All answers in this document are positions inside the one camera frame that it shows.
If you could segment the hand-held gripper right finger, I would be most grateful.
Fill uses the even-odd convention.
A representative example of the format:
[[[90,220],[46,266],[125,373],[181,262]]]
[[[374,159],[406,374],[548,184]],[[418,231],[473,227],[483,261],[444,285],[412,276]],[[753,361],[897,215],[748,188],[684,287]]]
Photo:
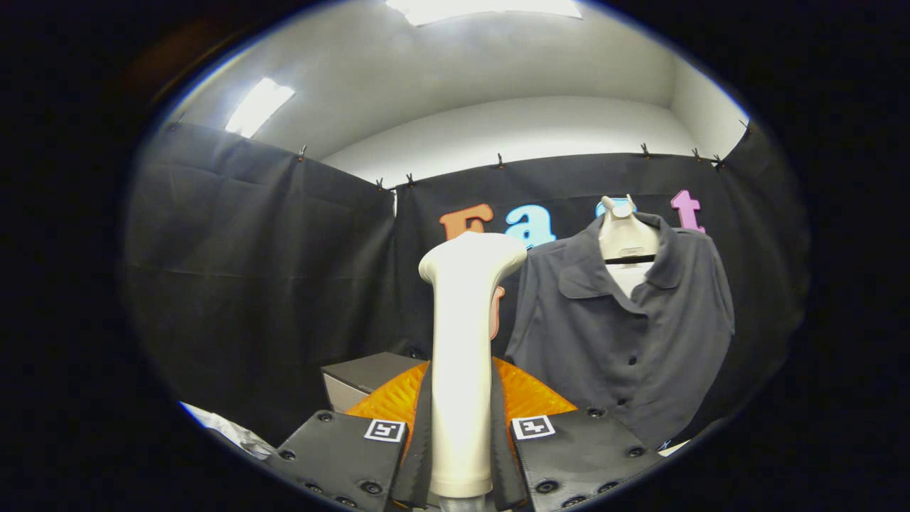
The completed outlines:
[[[577,407],[492,361],[491,471],[498,511],[579,511],[646,480],[663,457],[614,415]]]

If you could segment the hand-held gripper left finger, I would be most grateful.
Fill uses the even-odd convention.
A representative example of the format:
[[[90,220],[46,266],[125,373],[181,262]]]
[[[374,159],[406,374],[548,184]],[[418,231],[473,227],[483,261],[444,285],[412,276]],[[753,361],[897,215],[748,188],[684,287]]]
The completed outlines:
[[[264,464],[328,511],[426,508],[431,384],[432,365],[423,362],[347,412],[319,410]]]

